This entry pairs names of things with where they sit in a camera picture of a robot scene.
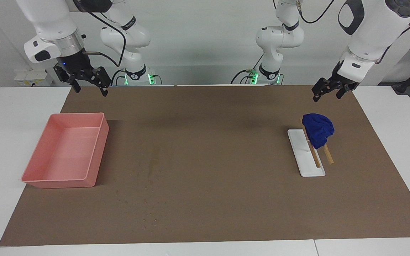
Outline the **blue towel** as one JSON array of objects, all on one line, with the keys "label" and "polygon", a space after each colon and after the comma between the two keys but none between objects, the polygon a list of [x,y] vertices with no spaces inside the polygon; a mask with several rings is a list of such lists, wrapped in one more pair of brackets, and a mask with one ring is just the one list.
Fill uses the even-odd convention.
[{"label": "blue towel", "polygon": [[328,137],[335,133],[332,121],[321,114],[305,114],[301,123],[306,129],[307,137],[314,149],[323,147],[327,143]]}]

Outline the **pink plastic tray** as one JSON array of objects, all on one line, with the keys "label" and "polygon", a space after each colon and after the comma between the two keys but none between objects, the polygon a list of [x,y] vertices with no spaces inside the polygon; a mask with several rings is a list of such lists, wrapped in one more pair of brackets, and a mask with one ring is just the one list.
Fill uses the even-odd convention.
[{"label": "pink plastic tray", "polygon": [[108,134],[102,112],[50,115],[21,181],[36,188],[93,187]]}]

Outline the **white rack with wooden rods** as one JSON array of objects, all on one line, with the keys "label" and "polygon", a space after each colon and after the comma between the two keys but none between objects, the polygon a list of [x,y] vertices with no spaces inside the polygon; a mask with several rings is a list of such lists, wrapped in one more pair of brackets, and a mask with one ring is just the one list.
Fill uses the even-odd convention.
[{"label": "white rack with wooden rods", "polygon": [[319,157],[319,149],[324,150],[328,163],[334,164],[327,143],[319,149],[314,149],[302,124],[302,118],[301,129],[289,129],[287,135],[301,177],[324,177],[326,172]]}]

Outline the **brown table mat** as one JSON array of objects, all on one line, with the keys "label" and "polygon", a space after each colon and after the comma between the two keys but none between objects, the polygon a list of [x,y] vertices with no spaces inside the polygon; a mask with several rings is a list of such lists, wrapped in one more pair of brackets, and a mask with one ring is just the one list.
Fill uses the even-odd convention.
[{"label": "brown table mat", "polygon": [[[410,191],[354,93],[309,86],[114,87],[61,113],[109,124],[91,188],[26,185],[0,246],[410,237]],[[335,133],[324,177],[301,177],[287,131]]]}]

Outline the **white wall socket box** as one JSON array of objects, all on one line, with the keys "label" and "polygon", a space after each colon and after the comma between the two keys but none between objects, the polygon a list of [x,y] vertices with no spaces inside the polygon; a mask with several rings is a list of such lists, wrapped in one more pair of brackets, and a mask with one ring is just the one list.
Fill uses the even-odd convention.
[{"label": "white wall socket box", "polygon": [[53,86],[55,84],[47,70],[19,70],[16,72],[14,82],[18,86]]}]

